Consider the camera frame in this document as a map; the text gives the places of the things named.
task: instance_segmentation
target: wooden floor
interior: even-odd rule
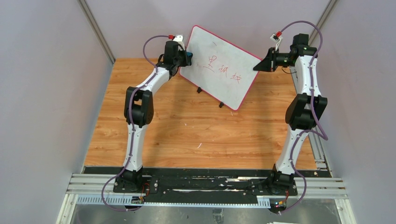
[[[85,165],[122,166],[128,136],[125,91],[152,70],[144,59],[116,60]],[[260,73],[238,111],[219,108],[216,99],[196,90],[177,74],[155,94],[143,165],[271,169],[285,141],[286,109],[296,95],[291,76],[280,69]],[[308,138],[297,168],[316,169]]]

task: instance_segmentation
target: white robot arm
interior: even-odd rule
[[[286,111],[285,122],[288,124],[286,141],[280,158],[274,164],[270,176],[264,182],[270,194],[280,194],[291,190],[294,184],[297,157],[301,146],[308,136],[308,130],[316,126],[310,101],[314,97],[314,112],[319,119],[327,105],[327,98],[321,96],[316,78],[317,59],[312,57],[316,48],[308,45],[309,36],[298,34],[293,37],[290,53],[279,53],[277,47],[270,48],[267,56],[253,70],[272,72],[278,66],[290,67],[291,74],[296,74],[297,95]]]
[[[192,53],[186,52],[183,36],[170,38],[172,40],[165,43],[164,54],[159,56],[151,75],[137,87],[127,89],[124,107],[128,126],[127,153],[123,172],[117,177],[116,183],[128,188],[129,192],[141,190],[143,142],[147,126],[154,116],[153,96],[164,83],[176,75],[180,67],[191,65]]]
[[[140,89],[141,91],[150,91],[152,93],[152,96],[155,95],[155,93],[160,89],[160,87],[165,82],[169,81],[169,71],[166,70],[165,68],[159,67],[157,75],[155,75],[155,73],[156,70],[154,69],[151,75],[147,77],[147,79],[144,80],[142,84],[138,85],[137,88],[144,86]],[[142,168],[141,154],[143,151],[143,141],[144,141],[144,136],[146,134],[146,129],[147,129],[147,125],[139,127],[139,125],[137,124],[128,123],[127,155],[125,156],[125,161],[123,164],[123,166],[126,167],[126,170],[137,171]],[[134,140],[132,145],[132,157],[129,159],[128,162],[131,143],[132,143],[132,133],[134,133],[133,136]]]
[[[294,66],[290,66],[290,72],[292,74],[296,74],[297,77],[297,83],[296,83],[296,92],[298,94],[307,94],[307,96],[311,95],[311,77],[310,77],[310,72],[309,72],[309,64],[312,59],[312,56],[299,56],[295,62]],[[313,77],[314,77],[314,93],[315,97],[318,97],[321,95],[319,88],[318,88],[318,82],[316,79],[316,61],[317,59],[315,58],[313,60]],[[295,142],[295,139],[298,134],[300,134],[303,130],[302,129],[295,129],[293,130],[290,125],[288,125],[288,130],[287,130],[287,136],[286,136],[286,141],[283,146],[283,150],[281,153],[280,158],[278,161],[275,163],[276,169],[281,170],[283,174],[294,174],[294,169],[291,167],[290,164],[290,153],[291,149],[293,147],[293,144]],[[297,157],[300,153],[301,146],[305,140],[305,138],[308,136],[308,133],[303,133],[301,134],[301,137],[299,138],[299,141],[297,142],[295,149],[293,151],[293,162],[296,163]]]

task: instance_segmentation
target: metal frame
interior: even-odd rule
[[[319,21],[316,24],[316,26],[320,30],[322,29],[324,23],[328,19],[330,13],[333,11],[337,2],[338,2],[338,0],[329,0],[329,2],[327,3],[325,10],[323,11],[322,15],[319,18]],[[315,41],[317,36],[318,36],[318,32],[315,29],[313,29],[313,31],[311,32],[308,44],[311,45]]]
[[[77,199],[78,199],[78,195],[66,194],[64,196],[64,200],[62,203],[62,207],[59,211],[56,224],[69,224],[71,222],[71,218],[73,217],[73,213],[74,213],[74,208],[76,207]]]
[[[66,191],[64,202],[60,210],[57,224],[68,224],[71,221],[76,204],[102,204],[100,193],[105,182],[113,175],[100,174],[73,174]],[[263,179],[266,177],[238,177],[228,178],[229,181]],[[299,194],[290,198],[299,198],[303,192],[304,181],[295,178]],[[112,205],[125,205],[133,196],[139,193],[114,193],[114,180],[105,188],[106,201]],[[203,203],[145,203],[144,206],[167,206],[167,207],[210,207],[210,208],[268,208],[272,198],[284,198],[284,196],[257,196],[257,204],[203,204]],[[350,208],[347,192],[341,178],[307,178],[307,199],[334,199],[343,224],[353,224],[354,217]]]
[[[95,17],[93,17],[93,14],[91,12],[91,9],[88,6],[88,3],[86,2],[86,0],[77,0],[77,2],[80,4],[81,10],[83,10],[83,13],[87,17],[87,20],[88,20],[89,24],[91,25],[92,30],[95,32],[96,37],[98,38],[98,41],[102,45],[103,50],[105,51],[107,57],[109,58],[110,62],[112,64],[114,64],[115,63],[115,57],[114,57],[109,45],[107,44],[106,39],[103,36],[102,31],[100,31],[98,23],[96,22]]]
[[[354,213],[352,212],[349,200],[335,200],[337,210],[342,224],[356,224]]]

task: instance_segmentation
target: black mounting plate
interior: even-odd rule
[[[259,195],[259,196],[262,196],[262,195],[266,195],[266,196],[273,195],[273,194],[269,193],[268,190],[264,187],[264,185],[263,185],[264,180],[265,179],[253,179],[253,180],[250,181],[250,184],[255,186],[255,187],[252,187],[252,188],[254,188],[252,190],[252,195]],[[277,195],[286,196],[286,192],[281,192],[281,193],[279,193]],[[297,195],[297,188],[289,189],[289,196],[296,196],[296,195]]]
[[[150,194],[156,194],[158,192],[158,186],[159,186],[159,178],[158,177],[142,177],[142,186],[144,186],[145,190],[147,190],[145,183],[148,183],[150,186]],[[114,182],[114,188],[113,192],[114,193],[141,193],[142,188],[139,189],[139,191],[131,191],[131,189],[124,188],[121,184],[118,182]]]

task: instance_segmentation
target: purple cable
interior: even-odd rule
[[[137,92],[139,89],[141,89],[141,88],[147,86],[147,85],[151,82],[151,80],[153,80],[153,78],[154,78],[154,77],[157,75],[157,73],[158,73],[158,68],[157,68],[156,64],[152,63],[152,62],[147,58],[146,52],[145,52],[147,43],[148,43],[149,41],[151,41],[152,39],[157,38],[157,37],[169,37],[169,36],[167,36],[167,35],[157,35],[157,36],[153,36],[153,37],[149,38],[149,39],[144,43],[144,45],[143,45],[143,56],[144,56],[144,58],[145,58],[150,64],[152,64],[152,65],[154,66],[154,68],[156,69],[156,72],[154,73],[154,75],[153,75],[149,80],[147,80],[147,82],[145,82],[143,85],[137,87],[137,88],[132,92],[131,99],[129,100],[129,108],[128,108],[128,109],[129,109],[129,120],[131,121],[131,125],[132,125],[131,147],[130,147],[130,149],[129,149],[129,157],[128,157],[128,159],[127,159],[127,162],[125,163],[125,166],[122,168],[121,172],[119,172],[117,175],[115,175],[115,176],[113,176],[112,178],[110,178],[110,179],[105,183],[105,185],[104,185],[103,188],[102,188],[101,196],[102,196],[102,201],[103,201],[103,203],[104,203],[107,207],[109,207],[110,209],[112,209],[112,210],[114,210],[114,211],[136,211],[136,210],[138,210],[139,208],[141,208],[141,207],[139,207],[139,208],[135,208],[135,209],[117,209],[117,208],[115,208],[115,207],[109,205],[109,204],[106,202],[105,197],[104,197],[104,193],[105,193],[105,188],[106,188],[106,186],[110,183],[110,181],[112,181],[113,179],[119,177],[119,176],[125,171],[125,168],[127,167],[127,164],[129,164],[129,162],[131,161],[131,158],[132,158],[132,147],[133,147],[133,144],[134,144],[134,133],[135,133],[134,120],[132,119],[132,102],[133,102],[133,98],[134,98],[136,92]]]
[[[303,193],[301,194],[301,197],[297,200],[297,202],[294,203],[292,206],[288,207],[287,209],[285,209],[283,212],[281,212],[281,214],[283,214],[283,213],[286,212],[286,211],[290,211],[292,208],[294,208],[296,205],[298,205],[298,204],[302,201],[302,199],[304,198],[305,193],[306,193],[306,191],[307,191],[307,180],[306,180],[306,178],[304,177],[304,175],[302,175],[302,174],[296,169],[296,167],[295,167],[295,165],[294,165],[294,163],[293,163],[293,152],[294,152],[294,149],[295,149],[295,147],[296,147],[296,145],[297,145],[297,142],[298,142],[298,140],[300,139],[301,135],[302,135],[303,133],[312,132],[312,133],[317,134],[318,136],[322,137],[324,140],[328,140],[328,139],[329,139],[329,138],[327,137],[325,131],[323,130],[322,126],[321,126],[320,123],[319,123],[319,120],[318,120],[318,117],[316,116],[316,113],[315,113],[315,110],[314,110],[314,105],[313,105],[313,98],[314,98],[314,80],[313,80],[313,70],[312,70],[312,66],[311,66],[311,65],[313,64],[313,60],[315,60],[316,56],[318,55],[318,52],[319,52],[320,49],[322,48],[322,43],[323,43],[322,32],[320,32],[319,28],[318,28],[315,24],[313,24],[313,23],[311,23],[311,22],[308,22],[308,21],[303,21],[303,20],[295,21],[295,22],[290,23],[289,25],[287,25],[286,27],[284,27],[284,28],[281,30],[281,32],[283,32],[283,31],[284,31],[285,29],[287,29],[289,26],[291,26],[291,25],[293,25],[293,24],[296,24],[296,23],[307,23],[307,24],[313,26],[313,27],[315,28],[315,30],[318,32],[319,36],[320,36],[320,43],[319,43],[318,50],[313,54],[313,56],[312,56],[312,58],[311,58],[311,61],[310,61],[310,76],[311,76],[311,87],[310,87],[310,90],[311,90],[311,101],[310,101],[310,106],[311,106],[311,112],[312,112],[313,118],[314,118],[316,124],[318,125],[318,128],[319,128],[319,130],[320,130],[320,133],[317,132],[317,131],[313,131],[313,130],[303,130],[302,132],[300,132],[300,133],[298,134],[298,137],[297,137],[296,140],[294,141],[293,147],[291,148],[289,160],[290,160],[290,164],[291,164],[291,167],[293,168],[294,172],[295,172],[297,175],[299,175],[299,176],[304,180],[304,190],[303,190]]]

